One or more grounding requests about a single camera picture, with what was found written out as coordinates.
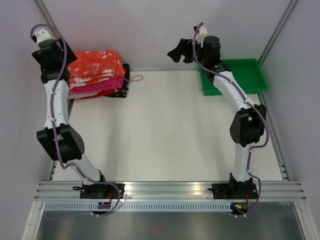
gray wall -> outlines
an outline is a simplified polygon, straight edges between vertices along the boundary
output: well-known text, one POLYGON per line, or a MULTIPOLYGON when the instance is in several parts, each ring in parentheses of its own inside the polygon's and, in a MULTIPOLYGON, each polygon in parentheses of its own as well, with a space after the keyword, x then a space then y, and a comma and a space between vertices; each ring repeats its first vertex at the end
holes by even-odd
POLYGON ((204 21, 222 58, 262 54, 289 0, 43 0, 74 50, 115 49, 134 70, 193 69, 167 52, 204 21))
POLYGON ((31 0, 5 0, 0 8, 0 239, 22 237, 37 183, 50 160, 36 138, 46 116, 40 67, 30 29, 43 20, 31 0))
POLYGON ((285 162, 320 223, 320 1, 302 0, 262 71, 285 162))

green container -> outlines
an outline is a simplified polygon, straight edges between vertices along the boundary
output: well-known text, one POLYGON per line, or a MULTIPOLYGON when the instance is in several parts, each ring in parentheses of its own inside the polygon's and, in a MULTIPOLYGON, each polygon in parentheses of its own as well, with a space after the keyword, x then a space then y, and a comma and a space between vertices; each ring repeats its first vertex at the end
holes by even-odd
MULTIPOLYGON (((246 94, 260 94, 268 88, 265 77, 256 59, 225 59, 222 61, 228 65, 235 80, 246 94)), ((205 76, 202 68, 199 68, 199 72, 203 95, 222 95, 205 76)))

white tabletop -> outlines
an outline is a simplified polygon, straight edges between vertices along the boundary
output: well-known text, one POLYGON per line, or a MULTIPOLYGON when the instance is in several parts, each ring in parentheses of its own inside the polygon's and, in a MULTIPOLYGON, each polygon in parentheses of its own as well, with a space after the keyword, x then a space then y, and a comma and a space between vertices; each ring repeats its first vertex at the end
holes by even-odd
MULTIPOLYGON (((203 96, 196 71, 135 74, 144 80, 130 84, 127 98, 74 101, 70 124, 94 166, 109 181, 228 181, 235 113, 224 97, 203 96)), ((263 181, 282 180, 271 142, 254 150, 250 169, 263 181)), ((53 180, 80 179, 58 164, 53 180)))

purple cable sleeve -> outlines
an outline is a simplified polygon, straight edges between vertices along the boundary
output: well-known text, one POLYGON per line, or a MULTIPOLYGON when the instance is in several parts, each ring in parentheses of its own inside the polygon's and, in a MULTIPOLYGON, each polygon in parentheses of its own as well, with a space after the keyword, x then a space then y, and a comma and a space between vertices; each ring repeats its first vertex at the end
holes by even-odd
POLYGON ((198 64, 199 67, 201 67, 203 70, 207 71, 208 73, 211 73, 211 74, 214 74, 216 76, 219 76, 221 78, 224 78, 225 80, 227 80, 229 83, 231 83, 235 88, 236 90, 239 92, 239 94, 241 95, 242 99, 246 102, 246 104, 251 107, 257 114, 258 116, 260 117, 263 125, 264 125, 264 128, 265 128, 265 134, 266 134, 266 138, 265 138, 265 142, 264 144, 262 145, 259 145, 259 146, 252 146, 250 149, 249 149, 249 154, 248 154, 248 160, 247 160, 247 164, 246 164, 246 170, 247 170, 247 173, 254 179, 257 179, 258 180, 258 185, 259 185, 259 190, 258 190, 258 197, 256 198, 256 201, 254 202, 253 206, 250 208, 250 210, 246 213, 246 214, 249 214, 257 205, 259 199, 260 199, 260 195, 261 195, 261 179, 255 175, 253 175, 251 172, 250 172, 250 161, 251 161, 251 155, 252 155, 252 150, 253 149, 259 149, 259 148, 263 148, 265 147, 268 142, 269 142, 269 128, 268 128, 268 125, 267 125, 267 122, 265 120, 265 118, 262 116, 262 114, 259 112, 259 110, 254 106, 252 105, 251 103, 247 102, 246 101, 246 96, 243 92, 243 90, 238 87, 237 84, 235 84, 230 78, 218 73, 218 72, 215 72, 215 71, 212 71, 206 67, 204 67, 198 60, 197 58, 197 53, 196 53, 196 37, 197 37, 197 33, 199 32, 199 29, 200 27, 203 25, 204 23, 203 22, 200 22, 199 25, 197 26, 197 28, 195 29, 194 31, 194 35, 193 35, 193 41, 192 41, 192 51, 193 51, 193 58, 194 58, 194 61, 198 64))
POLYGON ((52 118, 52 120, 51 120, 51 122, 52 122, 52 130, 53 130, 53 137, 54 137, 56 153, 57 153, 57 156, 58 156, 58 161, 59 161, 62 169, 66 169, 68 167, 75 167, 77 169, 77 171, 81 174, 81 176, 84 179, 88 179, 88 181, 90 181, 90 182, 92 182, 94 184, 111 185, 112 187, 114 187, 116 189, 116 191, 118 193, 118 199, 117 199, 116 204, 108 212, 100 214, 100 216, 109 215, 116 209, 116 207, 117 207, 117 205, 119 204, 119 201, 120 201, 120 195, 121 194, 120 194, 120 190, 117 187, 117 185, 115 185, 114 183, 109 182, 109 181, 103 181, 103 182, 95 181, 95 180, 89 178, 88 176, 86 176, 75 163, 69 163, 67 165, 64 165, 64 163, 63 163, 63 160, 62 160, 62 157, 61 157, 61 152, 60 152, 60 147, 59 147, 59 141, 58 141, 58 135, 57 135, 57 129, 56 129, 56 122, 55 122, 54 97, 55 97, 55 94, 56 94, 56 89, 57 89, 58 83, 59 83, 59 81, 60 81, 60 79, 62 77, 62 74, 63 74, 64 69, 66 68, 66 64, 67 64, 67 43, 66 43, 66 40, 64 39, 64 37, 62 36, 62 34, 56 28, 50 26, 49 24, 45 24, 45 23, 41 23, 41 24, 35 25, 31 29, 31 32, 30 32, 30 36, 31 37, 34 35, 35 29, 38 28, 38 27, 47 27, 47 28, 50 28, 52 31, 55 31, 59 35, 59 37, 61 38, 62 43, 63 43, 63 63, 62 63, 61 70, 60 70, 60 72, 58 74, 58 77, 56 78, 56 80, 54 82, 54 85, 53 85, 53 88, 52 88, 52 94, 51 94, 51 98, 50 98, 50 113, 51 113, 51 118, 52 118))

purple cable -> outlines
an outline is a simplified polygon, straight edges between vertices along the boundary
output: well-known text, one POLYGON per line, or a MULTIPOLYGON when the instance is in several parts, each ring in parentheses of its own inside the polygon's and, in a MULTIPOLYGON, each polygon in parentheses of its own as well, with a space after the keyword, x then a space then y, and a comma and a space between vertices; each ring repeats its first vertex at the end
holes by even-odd
MULTIPOLYGON (((56 80, 54 82, 54 85, 53 85, 53 88, 52 88, 52 94, 51 94, 51 98, 50 98, 50 113, 51 113, 51 118, 52 118, 52 120, 51 120, 51 122, 52 122, 52 130, 53 130, 53 137, 54 137, 56 153, 57 153, 57 156, 58 156, 58 161, 59 161, 62 169, 66 169, 68 167, 75 167, 77 169, 77 171, 81 174, 81 176, 84 179, 87 179, 88 181, 90 181, 90 182, 92 182, 94 184, 111 185, 112 187, 114 187, 116 189, 116 191, 118 193, 118 199, 117 199, 116 204, 108 212, 103 213, 103 214, 99 214, 99 216, 109 215, 116 209, 116 207, 118 206, 119 201, 120 201, 120 195, 121 194, 120 194, 120 190, 117 187, 117 185, 115 185, 114 183, 109 182, 109 181, 103 181, 103 182, 95 181, 95 180, 89 178, 88 176, 86 176, 75 163, 69 163, 67 165, 64 165, 64 163, 63 163, 63 160, 62 160, 62 157, 61 157, 61 152, 60 152, 60 147, 59 147, 59 141, 58 141, 58 135, 57 135, 57 129, 56 129, 56 122, 55 122, 54 97, 55 97, 55 94, 56 94, 56 89, 57 89, 58 83, 59 83, 59 81, 60 81, 60 79, 62 77, 62 74, 63 74, 64 69, 66 68, 66 64, 67 64, 67 51, 66 51, 67 43, 66 43, 66 40, 64 39, 64 37, 62 36, 62 34, 55 27, 50 26, 49 24, 45 24, 45 23, 40 23, 40 24, 35 25, 31 29, 31 32, 30 32, 30 36, 31 37, 33 37, 34 31, 38 27, 47 27, 47 28, 50 28, 52 31, 56 32, 59 35, 59 37, 61 38, 62 44, 63 44, 63 63, 62 63, 61 70, 60 70, 60 72, 58 74, 58 77, 56 78, 56 80)), ((82 214, 75 214, 75 215, 71 215, 70 217, 79 216, 79 215, 84 215, 84 214, 83 213, 82 214)), ((56 220, 62 220, 62 219, 65 219, 65 218, 66 217, 57 218, 56 220)))
POLYGON ((258 197, 256 198, 253 206, 250 208, 250 210, 246 213, 246 214, 249 214, 257 205, 259 199, 260 199, 260 195, 261 195, 261 179, 255 175, 253 175, 251 172, 250 172, 250 161, 251 161, 251 155, 252 155, 252 150, 253 149, 260 149, 260 148, 263 148, 265 147, 268 142, 269 142, 269 128, 268 128, 268 125, 267 125, 267 122, 265 120, 265 118, 262 116, 262 114, 259 112, 259 110, 254 106, 252 105, 251 103, 247 102, 247 98, 245 96, 245 94, 243 93, 242 89, 240 87, 238 87, 237 84, 234 83, 234 81, 232 81, 230 78, 218 73, 218 72, 215 72, 215 71, 212 71, 206 67, 204 67, 198 60, 197 58, 197 53, 196 53, 196 37, 197 37, 197 33, 199 32, 199 29, 200 27, 203 25, 204 23, 203 22, 200 22, 199 25, 197 26, 197 28, 194 30, 194 35, 193 35, 193 41, 192 41, 192 51, 193 51, 193 58, 194 58, 194 61, 198 64, 199 67, 201 67, 203 70, 207 71, 208 73, 211 73, 211 74, 214 74, 216 76, 219 76, 221 78, 224 78, 225 80, 227 80, 229 83, 231 83, 235 88, 236 90, 239 92, 239 94, 241 95, 242 99, 244 100, 244 102, 249 106, 251 107, 257 114, 258 116, 260 117, 263 125, 264 125, 264 128, 265 128, 265 135, 266 135, 266 138, 265 138, 265 142, 264 144, 262 145, 259 145, 259 146, 252 146, 250 149, 249 149, 249 154, 248 154, 248 160, 247 160, 247 163, 246 163, 246 170, 247 170, 247 173, 254 179, 257 179, 258 180, 258 185, 259 185, 259 190, 258 190, 258 197))

